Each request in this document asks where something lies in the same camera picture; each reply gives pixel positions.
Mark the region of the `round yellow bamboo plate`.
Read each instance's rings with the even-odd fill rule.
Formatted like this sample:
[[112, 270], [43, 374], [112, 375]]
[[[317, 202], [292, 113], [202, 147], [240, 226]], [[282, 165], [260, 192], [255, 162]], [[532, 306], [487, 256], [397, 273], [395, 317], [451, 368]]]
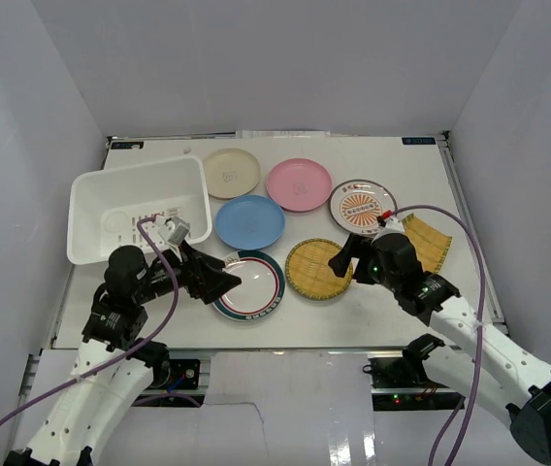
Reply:
[[337, 277], [328, 262], [341, 246], [327, 239], [308, 239], [297, 244], [285, 262], [285, 277], [302, 296], [315, 301], [325, 301], [343, 294], [352, 281], [351, 265], [345, 275]]

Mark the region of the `orange sunburst patterned plate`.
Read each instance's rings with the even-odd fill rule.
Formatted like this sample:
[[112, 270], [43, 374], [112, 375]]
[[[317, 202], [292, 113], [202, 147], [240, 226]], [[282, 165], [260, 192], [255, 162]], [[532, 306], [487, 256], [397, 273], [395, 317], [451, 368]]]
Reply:
[[329, 213], [337, 226], [348, 233], [373, 236], [377, 218], [398, 207], [395, 196], [382, 184], [352, 179], [338, 184], [328, 200]]

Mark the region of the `rectangular yellow bamboo tray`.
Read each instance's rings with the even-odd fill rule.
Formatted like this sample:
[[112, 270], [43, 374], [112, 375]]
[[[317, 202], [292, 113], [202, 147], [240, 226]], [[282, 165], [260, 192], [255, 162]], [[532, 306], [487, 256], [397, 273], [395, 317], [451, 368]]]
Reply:
[[415, 214], [403, 218], [402, 224], [423, 270], [438, 274], [449, 252], [452, 237], [439, 232]]

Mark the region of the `green red rimmed white plate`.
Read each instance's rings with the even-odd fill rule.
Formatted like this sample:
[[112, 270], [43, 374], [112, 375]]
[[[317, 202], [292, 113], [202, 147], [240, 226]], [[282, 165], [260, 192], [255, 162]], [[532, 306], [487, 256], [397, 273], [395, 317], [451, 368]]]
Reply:
[[281, 303], [285, 278], [276, 261], [259, 250], [239, 250], [225, 257], [225, 271], [242, 280], [213, 302], [213, 307], [234, 322], [252, 322], [271, 314]]

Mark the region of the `blue plate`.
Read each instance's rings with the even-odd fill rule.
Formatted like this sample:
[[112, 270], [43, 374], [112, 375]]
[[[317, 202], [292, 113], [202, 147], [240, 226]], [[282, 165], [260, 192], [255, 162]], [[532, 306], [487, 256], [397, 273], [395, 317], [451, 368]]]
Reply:
[[219, 239], [237, 250], [261, 250], [285, 230], [283, 209], [270, 198], [244, 195], [226, 202], [217, 212], [214, 229]]

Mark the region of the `pink plate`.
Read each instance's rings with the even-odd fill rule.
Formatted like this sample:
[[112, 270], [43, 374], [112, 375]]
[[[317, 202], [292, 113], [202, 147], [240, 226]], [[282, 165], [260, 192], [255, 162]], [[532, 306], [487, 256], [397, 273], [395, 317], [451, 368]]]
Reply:
[[333, 181], [328, 170], [306, 158], [278, 163], [266, 179], [272, 200], [290, 212], [304, 213], [322, 206], [329, 198]]

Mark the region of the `cream bear plate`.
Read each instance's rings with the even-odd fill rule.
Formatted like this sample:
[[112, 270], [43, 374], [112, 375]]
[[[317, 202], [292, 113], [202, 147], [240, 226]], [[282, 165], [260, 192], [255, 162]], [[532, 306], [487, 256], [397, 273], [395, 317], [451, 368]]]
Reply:
[[205, 158], [203, 166], [208, 193], [219, 199], [245, 195], [261, 180], [260, 164], [247, 150], [216, 150]]

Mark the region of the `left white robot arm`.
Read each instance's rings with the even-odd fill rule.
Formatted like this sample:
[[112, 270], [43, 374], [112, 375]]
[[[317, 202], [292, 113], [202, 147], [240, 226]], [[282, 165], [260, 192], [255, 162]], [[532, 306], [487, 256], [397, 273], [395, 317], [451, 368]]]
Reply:
[[146, 303], [185, 289], [208, 305], [241, 282], [224, 261], [187, 243], [152, 262], [136, 246], [116, 249], [93, 296], [68, 387], [57, 391], [41, 428], [23, 450], [8, 454], [6, 464], [96, 464], [139, 395], [170, 376], [166, 345], [140, 335]]

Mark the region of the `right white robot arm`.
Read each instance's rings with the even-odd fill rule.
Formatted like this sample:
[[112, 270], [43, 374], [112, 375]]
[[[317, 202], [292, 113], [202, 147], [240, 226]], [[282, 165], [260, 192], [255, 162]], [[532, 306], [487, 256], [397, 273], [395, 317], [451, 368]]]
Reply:
[[407, 314], [460, 348], [450, 354], [435, 336], [418, 338], [412, 344], [418, 353], [403, 363], [405, 379], [462, 392], [502, 422], [530, 458], [551, 465], [551, 364], [477, 319], [455, 285], [423, 269], [406, 235], [351, 235], [328, 264], [342, 277], [353, 259], [356, 282], [382, 285]]

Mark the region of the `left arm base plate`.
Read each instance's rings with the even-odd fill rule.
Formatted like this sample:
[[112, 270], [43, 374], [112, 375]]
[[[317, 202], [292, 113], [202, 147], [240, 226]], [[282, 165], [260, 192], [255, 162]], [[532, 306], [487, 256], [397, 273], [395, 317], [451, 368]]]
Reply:
[[199, 359], [164, 360], [153, 371], [149, 390], [195, 390], [199, 387], [201, 361]]

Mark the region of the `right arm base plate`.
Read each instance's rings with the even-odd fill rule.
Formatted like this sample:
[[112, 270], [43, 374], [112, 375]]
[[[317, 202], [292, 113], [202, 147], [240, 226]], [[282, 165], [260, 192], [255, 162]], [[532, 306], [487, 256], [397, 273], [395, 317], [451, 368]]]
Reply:
[[452, 389], [410, 372], [402, 357], [371, 358], [362, 371], [371, 378], [375, 412], [451, 411], [462, 399]]

